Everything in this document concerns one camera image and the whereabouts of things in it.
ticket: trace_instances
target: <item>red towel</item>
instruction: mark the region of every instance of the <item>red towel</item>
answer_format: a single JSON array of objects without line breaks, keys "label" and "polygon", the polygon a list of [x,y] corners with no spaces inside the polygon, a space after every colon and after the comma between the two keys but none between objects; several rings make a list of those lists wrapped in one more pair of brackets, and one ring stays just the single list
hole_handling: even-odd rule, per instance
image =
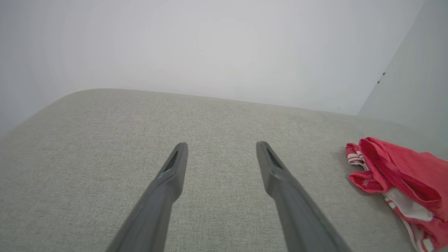
[{"label": "red towel", "polygon": [[448,245],[448,162],[372,137],[346,150],[349,163],[365,169],[349,179],[361,190],[385,194],[418,251]]}]

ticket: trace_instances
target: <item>red and white striped fabric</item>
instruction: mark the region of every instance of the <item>red and white striped fabric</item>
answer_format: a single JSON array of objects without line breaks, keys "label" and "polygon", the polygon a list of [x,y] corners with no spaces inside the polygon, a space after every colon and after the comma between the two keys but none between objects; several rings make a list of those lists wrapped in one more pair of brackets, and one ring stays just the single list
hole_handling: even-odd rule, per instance
[{"label": "red and white striped fabric", "polygon": [[[391,171],[395,169],[395,173],[393,175],[400,174],[399,168],[396,166],[400,165],[412,165],[412,160],[422,158],[423,161],[428,162],[427,159],[428,153],[417,153],[412,150],[392,145],[390,143],[386,143],[374,138],[366,138],[360,140],[360,144],[348,143],[346,146],[347,151],[347,159],[349,164],[351,165],[360,165],[364,168],[364,171],[352,173],[349,179],[354,183],[356,187],[359,189],[369,192],[369,193],[382,193],[384,195],[384,200],[389,204],[389,206],[393,209],[395,214],[397,214],[401,220],[403,221],[412,245],[418,252],[431,252],[436,251],[440,248],[448,245],[448,222],[446,222],[445,213],[442,208],[442,198],[440,198],[439,204],[433,204],[433,200],[427,199],[438,199],[438,196],[445,195],[444,192],[434,194],[434,187],[431,187],[430,190],[427,191],[428,197],[425,195],[417,195],[418,199],[423,198],[423,204],[419,204],[416,200],[413,200],[411,197],[416,197],[416,195],[408,195],[410,191],[408,188],[405,188],[404,193],[401,188],[403,187],[402,183],[392,183],[389,180],[391,175]],[[400,158],[396,158],[397,155],[405,155],[405,158],[402,156]],[[421,160],[415,162],[415,164],[421,165]],[[442,164],[441,167],[418,167],[418,169],[422,169],[425,172],[431,172],[434,169],[444,169],[443,172],[447,172],[448,175],[448,162],[442,161],[440,159],[436,160],[436,164]],[[420,179],[418,173],[413,169],[415,167],[411,167],[409,170],[412,170],[415,179]],[[424,185],[419,187],[418,189],[426,188],[428,186],[428,180],[425,180],[426,184],[420,182],[420,185]]]}]

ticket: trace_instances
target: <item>gray upholstery fabric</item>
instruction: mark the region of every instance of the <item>gray upholstery fabric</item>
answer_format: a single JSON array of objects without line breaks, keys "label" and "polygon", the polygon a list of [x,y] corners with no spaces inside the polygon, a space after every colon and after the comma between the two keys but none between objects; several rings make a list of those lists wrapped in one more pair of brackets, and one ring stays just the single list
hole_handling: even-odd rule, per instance
[{"label": "gray upholstery fabric", "polygon": [[350,184],[345,144],[367,136],[447,151],[386,122],[206,97],[96,89],[0,140],[0,251],[103,251],[179,142],[184,190],[165,251],[286,251],[255,142],[267,141],[354,251],[412,251],[381,195]]}]

